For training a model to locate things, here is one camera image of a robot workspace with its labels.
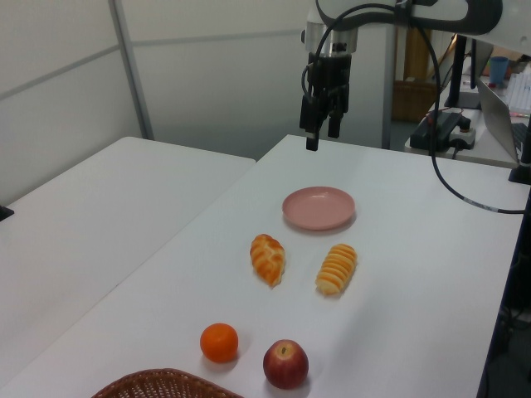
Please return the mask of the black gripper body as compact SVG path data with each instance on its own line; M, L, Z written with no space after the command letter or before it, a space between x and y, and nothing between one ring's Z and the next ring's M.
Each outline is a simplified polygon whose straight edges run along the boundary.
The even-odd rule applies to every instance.
M310 52L306 70L307 89L312 94L332 93L349 87L352 56L319 56Z

